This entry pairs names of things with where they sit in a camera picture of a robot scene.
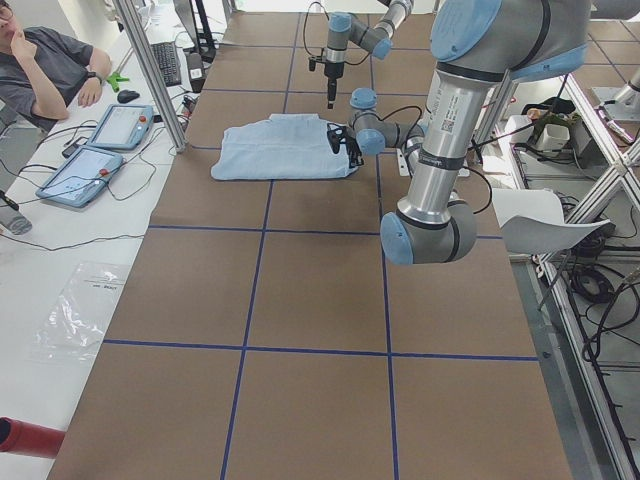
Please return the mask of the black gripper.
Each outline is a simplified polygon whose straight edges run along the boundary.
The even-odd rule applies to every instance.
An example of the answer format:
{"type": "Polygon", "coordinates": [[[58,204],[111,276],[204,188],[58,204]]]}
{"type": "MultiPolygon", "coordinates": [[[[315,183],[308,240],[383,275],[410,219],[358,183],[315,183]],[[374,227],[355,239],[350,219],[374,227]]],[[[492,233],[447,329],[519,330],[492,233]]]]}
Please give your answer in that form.
{"type": "Polygon", "coordinates": [[[327,108],[334,109],[337,95],[338,80],[343,77],[343,62],[326,62],[324,65],[324,75],[327,78],[327,108]]]}
{"type": "Polygon", "coordinates": [[[349,158],[349,167],[356,168],[363,165],[362,152],[355,138],[347,136],[345,139],[346,151],[349,158]]]}

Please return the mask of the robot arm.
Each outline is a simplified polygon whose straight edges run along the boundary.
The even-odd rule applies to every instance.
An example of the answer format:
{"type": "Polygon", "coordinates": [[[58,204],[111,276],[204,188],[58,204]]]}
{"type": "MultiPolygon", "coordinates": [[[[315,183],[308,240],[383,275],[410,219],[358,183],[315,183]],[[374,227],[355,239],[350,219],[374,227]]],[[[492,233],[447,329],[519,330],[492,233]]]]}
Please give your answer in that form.
{"type": "Polygon", "coordinates": [[[347,130],[360,151],[400,148],[414,162],[407,195],[381,220],[388,260],[447,263],[469,253],[476,220],[453,189],[489,89],[505,76],[536,81],[579,68],[590,12],[588,1],[448,1],[431,31],[437,64],[421,122],[384,122],[373,90],[352,93],[347,130]]]}
{"type": "Polygon", "coordinates": [[[346,52],[350,43],[370,56],[383,60],[392,48],[392,38],[398,27],[412,13],[410,0],[382,1],[387,7],[381,19],[373,26],[360,21],[355,14],[333,12],[329,14],[326,46],[315,58],[323,65],[327,79],[327,108],[332,109],[337,95],[338,80],[344,75],[346,52]]]}

